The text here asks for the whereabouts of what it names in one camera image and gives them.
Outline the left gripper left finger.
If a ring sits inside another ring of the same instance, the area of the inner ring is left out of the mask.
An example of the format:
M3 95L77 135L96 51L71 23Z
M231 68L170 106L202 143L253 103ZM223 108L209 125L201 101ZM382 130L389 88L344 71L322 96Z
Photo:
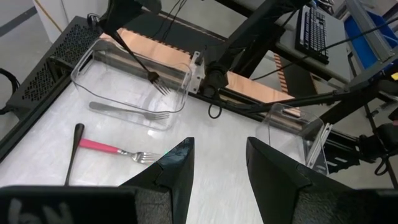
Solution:
M125 181L134 191L136 220L129 224L186 224L194 165L195 138L188 137Z

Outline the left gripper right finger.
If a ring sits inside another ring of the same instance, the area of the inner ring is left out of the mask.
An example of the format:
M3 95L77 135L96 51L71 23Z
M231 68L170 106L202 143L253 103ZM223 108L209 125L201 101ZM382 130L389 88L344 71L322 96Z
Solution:
M349 190L255 137L247 138L246 165L264 224L293 224L301 192Z

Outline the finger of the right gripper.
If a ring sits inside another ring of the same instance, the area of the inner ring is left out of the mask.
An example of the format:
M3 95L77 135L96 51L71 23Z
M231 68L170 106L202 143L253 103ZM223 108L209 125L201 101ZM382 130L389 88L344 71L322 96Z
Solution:
M99 26L105 34L112 34L124 24L124 0L109 0L108 8L101 19Z
M141 15L146 0L114 0L114 30Z

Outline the clear plastic bin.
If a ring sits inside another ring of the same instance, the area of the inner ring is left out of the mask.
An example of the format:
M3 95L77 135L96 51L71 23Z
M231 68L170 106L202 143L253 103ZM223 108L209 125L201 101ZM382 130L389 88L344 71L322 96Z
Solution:
M297 162L328 175L324 145L332 127L312 113L277 103L256 128L256 137Z
M150 70L157 72L170 89L162 95L147 80L146 71L122 47L111 39L97 39L84 53L71 73L71 80L86 108L154 129L171 128L183 110L191 81L185 63L169 65L136 55ZM107 114L89 108L91 101L118 108L170 114L169 119L149 121L139 115Z

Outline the wooden table board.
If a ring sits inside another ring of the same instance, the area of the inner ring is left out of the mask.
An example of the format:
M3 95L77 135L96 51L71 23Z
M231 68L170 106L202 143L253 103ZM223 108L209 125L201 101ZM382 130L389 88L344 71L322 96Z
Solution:
M191 62L190 55L187 52L172 47L171 45L161 44L156 40L136 34L125 28L119 29L118 34L122 37L130 50L139 55L170 65L178 63L188 64ZM290 95L282 91L244 78L233 72L228 72L228 81L227 90L240 93L243 96L260 101L261 103L273 103L292 99Z

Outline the black hazard striped mat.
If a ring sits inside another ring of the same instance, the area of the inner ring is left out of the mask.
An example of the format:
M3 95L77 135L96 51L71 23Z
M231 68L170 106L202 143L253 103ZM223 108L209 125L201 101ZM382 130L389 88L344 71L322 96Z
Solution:
M178 22L175 25L173 25L171 28L170 37L162 38L160 35L152 33L155 26L159 25L161 22L166 22L167 24L172 23L171 20L169 20L167 18L163 18L159 15L154 15L149 12L146 12L143 15L139 16L137 19L134 19L133 21L128 23L126 25L126 27L123 27L123 28L125 28L129 31L133 31L136 34L143 35L149 39L156 40L156 41L160 42L161 44L171 45L172 47L175 47L175 48L182 50L184 52L187 52L187 53L193 53L195 51L202 53L203 50L205 49L205 47L208 47L208 46L211 47L216 44L221 44L227 40L222 37L217 37L217 36L209 33L207 30L203 30L201 28L195 28L192 24L189 24L186 21ZM285 29L283 29L283 31L281 31L277 34L276 41L278 41L278 39L281 37L281 35L284 32L285 32ZM228 72L233 72L233 73L238 74L244 78L249 79L249 77L251 76L251 74L254 70L254 67L256 67L258 65L258 63L261 61L263 56L253 60L246 67L246 70L244 72L238 71L238 69L237 69L238 62L235 61L233 63L233 66L227 71L227 75L228 75ZM220 91L222 91L224 94L227 94L228 92L231 92L234 94L240 94L240 93L233 92L231 90L227 90L226 87L221 88Z

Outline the black perforated case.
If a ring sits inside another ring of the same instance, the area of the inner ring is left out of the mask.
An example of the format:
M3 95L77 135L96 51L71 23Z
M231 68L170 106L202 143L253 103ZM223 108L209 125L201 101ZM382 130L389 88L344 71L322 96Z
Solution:
M18 90L12 94L6 103L6 108L22 119L30 110L44 101L64 77L52 74L49 60L51 58L60 59L74 66L98 36L88 26L85 18L76 16L29 73Z

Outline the black keyboard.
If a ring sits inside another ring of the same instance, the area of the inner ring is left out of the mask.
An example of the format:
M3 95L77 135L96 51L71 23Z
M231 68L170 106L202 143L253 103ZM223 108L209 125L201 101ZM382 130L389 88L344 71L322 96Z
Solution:
M317 9L304 6L298 12L295 48L305 55L329 64L327 45L326 16Z

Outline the grey desk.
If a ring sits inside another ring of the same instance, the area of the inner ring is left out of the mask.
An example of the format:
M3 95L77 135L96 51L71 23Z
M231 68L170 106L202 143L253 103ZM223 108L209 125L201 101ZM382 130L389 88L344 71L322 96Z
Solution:
M326 46L329 54L329 64L327 65L307 57L295 48L299 11L294 15L285 14L277 21L278 25L287 24L285 32L273 49L278 66L277 74L284 92L295 97L312 95L317 92L313 83L314 78L328 85L333 85L334 82L339 82L342 85L356 84L364 78L387 70L381 70L377 65L367 70L362 70L359 66L349 45L356 37L347 37L345 31L344 21L348 17L345 2L339 8L340 13L337 17L333 17L321 9L317 10L326 16Z

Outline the blue storage bins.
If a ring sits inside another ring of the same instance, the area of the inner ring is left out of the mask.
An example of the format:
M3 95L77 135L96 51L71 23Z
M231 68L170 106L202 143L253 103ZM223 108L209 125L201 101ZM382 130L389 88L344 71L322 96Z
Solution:
M383 18L365 6L361 0L346 0L348 17L345 19L349 45L362 70L375 65L381 70L398 65L398 36Z

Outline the pink handled silver fork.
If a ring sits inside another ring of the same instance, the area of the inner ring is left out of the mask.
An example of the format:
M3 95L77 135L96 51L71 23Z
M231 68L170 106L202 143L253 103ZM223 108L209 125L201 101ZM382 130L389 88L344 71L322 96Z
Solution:
M92 141L89 139L82 139L79 143L79 146L86 148L86 149L92 149L95 151L101 151L101 152L106 152L106 153L110 153L110 154L120 154L122 156L127 156L127 157L130 157L134 162L140 163L140 164L150 164L150 163L157 161L158 159L160 159L162 157L160 154L156 154L156 153L152 153L152 152L129 152L129 151L120 149L118 147L110 146L110 145Z

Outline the grey metal bracket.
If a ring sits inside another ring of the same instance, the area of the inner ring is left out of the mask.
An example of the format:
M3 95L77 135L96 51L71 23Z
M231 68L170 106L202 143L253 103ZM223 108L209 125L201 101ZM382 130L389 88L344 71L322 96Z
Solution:
M196 94L199 92L200 85L205 78L205 67L204 67L203 54L195 51L190 61L191 70L191 81L189 86L189 92Z

